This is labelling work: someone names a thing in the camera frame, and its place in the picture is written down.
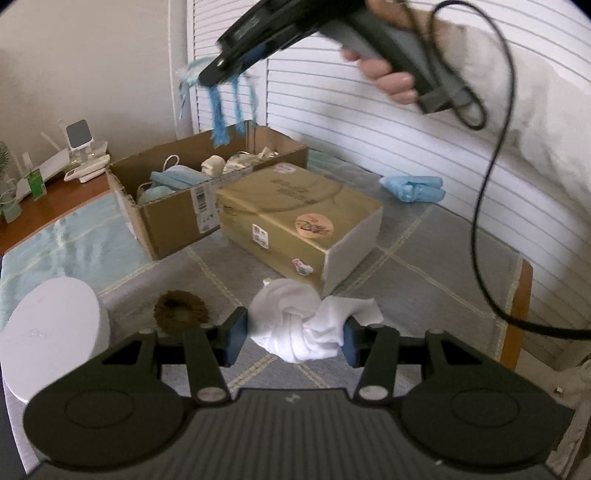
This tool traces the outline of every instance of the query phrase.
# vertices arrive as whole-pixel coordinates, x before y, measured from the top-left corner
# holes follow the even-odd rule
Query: ribbed black surface
[[[244,390],[239,401],[199,411],[176,444],[133,468],[65,472],[41,465],[29,478],[150,480],[550,480],[543,466],[479,475],[436,465],[383,410],[344,390]]]

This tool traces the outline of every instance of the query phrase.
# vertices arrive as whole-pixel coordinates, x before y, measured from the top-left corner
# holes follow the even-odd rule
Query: hand
[[[366,4],[382,20],[400,28],[412,28],[408,12],[394,0],[366,0]],[[420,28],[425,29],[429,13],[414,10],[414,14]],[[359,61],[359,70],[363,75],[373,81],[374,85],[388,95],[393,102],[409,105],[417,101],[418,93],[414,89],[414,78],[409,73],[393,72],[392,66],[386,60],[364,60],[350,50],[343,50],[342,55],[346,61]]]

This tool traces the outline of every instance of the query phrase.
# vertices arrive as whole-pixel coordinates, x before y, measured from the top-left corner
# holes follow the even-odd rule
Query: person's arm
[[[377,16],[408,28],[402,7],[367,0]],[[428,12],[415,11],[425,29]],[[509,77],[499,41],[475,27],[439,21],[438,45],[447,61],[480,96],[489,114],[488,128],[501,129],[506,114]],[[591,212],[591,95],[564,80],[544,58],[513,48],[517,70],[514,117],[508,138],[541,174],[558,181]],[[344,52],[346,60],[359,60]],[[360,60],[359,67],[393,101],[413,103],[416,91],[408,74],[392,72],[385,60]]]

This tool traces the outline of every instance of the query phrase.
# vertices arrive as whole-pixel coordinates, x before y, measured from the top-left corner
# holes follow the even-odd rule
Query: white lid
[[[95,292],[76,278],[48,280],[12,312],[0,338],[2,376],[23,402],[108,346],[109,322]]]

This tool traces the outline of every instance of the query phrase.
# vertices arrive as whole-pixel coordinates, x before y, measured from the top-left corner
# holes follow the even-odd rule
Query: sleeve
[[[483,100],[488,129],[498,134],[509,94],[509,67],[498,40],[475,27],[453,27],[445,51]],[[591,95],[562,78],[543,57],[519,47],[512,55],[517,91],[508,141],[591,212]]]

